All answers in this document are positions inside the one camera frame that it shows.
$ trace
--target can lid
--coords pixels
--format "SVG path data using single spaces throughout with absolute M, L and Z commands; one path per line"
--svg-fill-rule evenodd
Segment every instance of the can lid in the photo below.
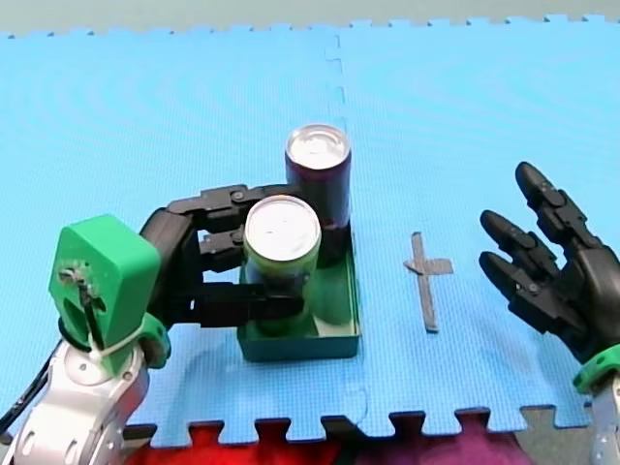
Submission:
M 287 154 L 310 170 L 327 170 L 347 159 L 351 147 L 342 131 L 326 124 L 310 124 L 293 131 Z
M 308 203 L 271 196 L 256 203 L 245 222 L 245 240 L 261 257 L 290 262 L 307 255 L 321 240 L 321 224 Z

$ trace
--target gray floor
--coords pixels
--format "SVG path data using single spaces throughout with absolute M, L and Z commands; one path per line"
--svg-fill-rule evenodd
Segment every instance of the gray floor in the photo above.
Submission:
M 502 22 L 506 16 L 542 19 L 564 14 L 579 19 L 586 14 L 620 18 L 618 0 L 0 0 L 0 31 L 18 36 L 31 31 L 62 33 L 77 27 L 104 32 L 110 27 L 144 30 L 166 27 L 182 31 L 196 25 L 226 29 L 233 24 L 257 28 L 286 22 L 295 26 L 322 22 L 346 25 L 353 19 L 370 18 L 386 23 L 408 18 L 415 23 L 448 17 L 463 23 L 471 16 Z M 552 428 L 550 411 L 526 412 L 530 430 L 518 435 L 521 445 L 539 465 L 588 463 L 591 430 Z

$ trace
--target can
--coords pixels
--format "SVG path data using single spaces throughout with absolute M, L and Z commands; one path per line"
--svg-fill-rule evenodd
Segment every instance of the can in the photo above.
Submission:
M 292 292 L 308 301 L 312 276 L 321 246 L 321 224 L 314 209 L 291 196 L 271 196 L 249 211 L 243 232 L 243 277 L 264 284 L 270 291 Z M 257 322 L 266 335 L 290 333 L 308 318 L 308 305 L 300 315 Z
M 349 246 L 351 158 L 345 134 L 326 124 L 300 127 L 287 141 L 287 181 L 299 188 L 321 223 L 319 267 L 341 261 Z

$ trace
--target green tray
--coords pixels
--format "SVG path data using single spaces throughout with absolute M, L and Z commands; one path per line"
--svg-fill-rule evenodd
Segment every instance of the green tray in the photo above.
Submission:
M 267 336 L 254 322 L 237 330 L 245 359 L 282 361 L 346 358 L 357 354 L 361 333 L 351 247 L 339 264 L 317 269 L 313 281 L 307 299 L 308 316 L 294 332 L 277 337 Z

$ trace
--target blue puzzle mat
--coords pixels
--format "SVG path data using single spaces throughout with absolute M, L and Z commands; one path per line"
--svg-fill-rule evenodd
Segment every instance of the blue puzzle mat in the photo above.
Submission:
M 226 443 L 256 441 L 260 419 L 290 419 L 292 441 L 323 438 L 322 417 L 370 436 L 392 434 L 397 413 L 424 412 L 427 434 L 457 433 L 454 413 L 471 409 L 490 410 L 494 431 L 524 428 L 519 409 L 534 406 L 556 407 L 557 426 L 586 424 L 577 363 L 479 271 L 494 248 L 479 216 L 535 227 L 513 180 L 528 160 L 620 250 L 620 25 L 509 22 L 0 40 L 0 409 L 58 337 L 47 280 L 63 226 L 110 212 L 138 230 L 201 189 L 282 182 L 289 131 L 325 121 L 354 145 L 358 356 L 249 363 L 233 329 L 175 327 L 131 424 L 157 424 L 155 446 L 185 445 L 189 423 L 219 420 Z M 454 267 L 431 279 L 434 335 L 403 266 L 413 231 Z

